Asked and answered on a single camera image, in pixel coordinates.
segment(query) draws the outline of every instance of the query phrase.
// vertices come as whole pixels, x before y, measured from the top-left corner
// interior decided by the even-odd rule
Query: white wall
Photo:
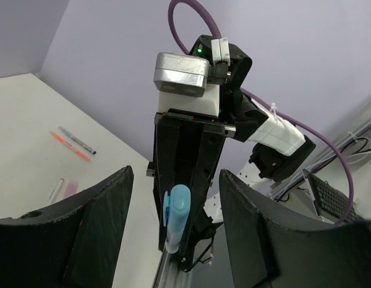
[[[39,72],[69,0],[0,0],[0,78]]]

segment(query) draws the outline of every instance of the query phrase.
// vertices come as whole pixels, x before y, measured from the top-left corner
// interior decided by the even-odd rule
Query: white table
[[[60,125],[97,150],[92,163],[49,134]],[[134,184],[113,287],[151,287],[161,253],[148,161],[35,76],[0,79],[0,218],[46,206],[60,178],[82,191],[126,165]]]

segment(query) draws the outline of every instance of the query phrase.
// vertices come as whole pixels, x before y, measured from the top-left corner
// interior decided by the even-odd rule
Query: keyboard
[[[338,220],[346,209],[348,197],[306,169],[303,170],[303,175],[308,183],[310,193],[314,197],[313,204],[318,216],[323,216],[334,222]],[[352,207],[345,222],[351,223],[357,220],[363,220],[363,218],[356,214]]]

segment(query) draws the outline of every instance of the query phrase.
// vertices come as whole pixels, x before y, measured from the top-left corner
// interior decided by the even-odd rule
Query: pen
[[[67,188],[65,189],[63,199],[66,199],[68,197],[71,197],[72,195],[75,195],[78,186],[79,186],[79,183],[77,181],[71,180],[68,183]]]
[[[67,141],[65,141],[62,137],[57,135],[56,133],[49,131],[49,133],[57,140],[59,140],[65,147],[71,149],[73,152],[75,152],[78,156],[82,157],[84,160],[91,162],[91,159],[89,159],[83,152],[76,149],[74,146],[69,144]]]
[[[96,154],[96,151],[93,150],[91,147],[89,147],[87,144],[85,144],[83,141],[79,140],[78,138],[76,138],[75,136],[72,135],[71,132],[69,132],[67,129],[65,129],[64,127],[61,127],[59,126],[58,127],[59,130],[61,130],[68,138],[70,138],[73,142],[76,142],[77,144],[79,144],[81,147],[83,147],[84,149],[86,149],[89,153],[91,153],[92,155],[95,155]]]
[[[56,184],[55,188],[53,189],[51,195],[49,196],[47,203],[53,203],[56,199],[57,194],[59,194],[59,191],[61,190],[61,187],[64,185],[64,179],[61,178],[58,183]]]

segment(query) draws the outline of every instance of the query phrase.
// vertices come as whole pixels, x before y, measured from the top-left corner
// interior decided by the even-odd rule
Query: white cable
[[[352,155],[348,156],[347,158],[352,157],[352,156],[357,156],[357,155],[370,154],[370,153],[371,153],[371,151],[360,152],[360,153],[352,154]]]
[[[352,154],[352,155],[348,156],[346,159],[348,159],[349,157],[352,157],[352,156],[362,155],[362,154],[366,154],[366,156],[368,156],[368,154],[370,154],[370,153],[371,153],[371,151],[369,151],[369,152],[360,152],[360,153],[357,153],[357,154]],[[313,166],[315,166],[315,165],[318,165],[318,164],[320,164],[320,163],[322,163],[322,162],[325,162],[325,161],[327,161],[327,160],[329,160],[329,159],[331,159],[331,158],[333,158],[333,156],[328,157],[328,158],[326,158],[326,159],[323,159],[323,160],[321,160],[321,161],[318,161],[318,162],[316,162],[316,163],[314,163],[314,164],[312,164],[312,165],[310,165],[310,166],[307,166],[306,168],[303,168],[303,169],[309,169],[309,168],[311,168],[311,167],[313,167]],[[291,185],[292,181],[295,180],[297,176],[300,176],[300,174],[302,174],[302,170],[301,170],[299,173],[297,173],[294,177],[292,177],[291,181],[288,182],[288,185],[286,186],[286,188],[285,188],[285,189],[283,190],[283,192],[280,193],[279,195],[283,195],[284,193],[286,193],[286,190],[289,188],[289,186]]]
[[[365,137],[365,138],[367,139],[368,142],[370,142],[370,148],[369,148],[369,149],[371,149],[371,139],[369,139],[369,138],[367,138],[367,137]],[[361,153],[352,154],[352,155],[350,155],[350,156],[360,155]],[[355,163],[358,163],[358,162],[360,162],[361,160],[366,159],[366,157],[368,157],[368,153],[366,153],[366,155],[363,156],[363,157],[361,157],[359,160],[356,160],[356,161],[353,161],[353,162],[347,162],[347,164],[355,164]]]
[[[366,138],[367,139],[367,141],[369,141],[370,142],[370,149],[371,149],[371,140],[369,139],[369,138]],[[361,154],[369,154],[370,152],[361,152],[361,153],[356,153],[356,154],[352,154],[352,155],[350,155],[350,156],[348,156],[347,157],[347,159],[349,158],[349,157],[351,157],[351,156],[356,156],[356,155],[361,155]],[[332,156],[330,156],[330,157],[328,157],[328,158],[325,158],[325,159],[323,159],[323,160],[320,160],[320,161],[318,161],[318,162],[315,162],[315,163],[313,163],[312,165],[310,165],[310,166],[307,166],[307,167],[305,167],[305,168],[303,168],[303,169],[309,169],[309,168],[311,168],[311,167],[313,167],[313,166],[316,166],[316,165],[318,165],[318,164],[320,164],[320,163],[323,163],[323,162],[326,162],[327,160],[330,160],[330,159],[332,159],[332,158],[334,158],[334,155],[332,155]],[[355,162],[347,162],[348,164],[354,164],[354,163],[356,163],[356,162],[359,162],[359,161],[361,161],[362,159],[359,159],[358,161],[355,161]],[[283,194],[285,194],[286,193],[286,191],[288,190],[288,188],[289,188],[289,186],[291,185],[291,183],[296,179],[296,177],[297,176],[300,176],[300,174],[302,174],[302,170],[300,171],[300,172],[298,172],[294,177],[292,177],[292,179],[288,182],[288,185],[286,186],[286,188],[283,190],[283,192],[282,193],[280,193],[279,195],[283,195]]]

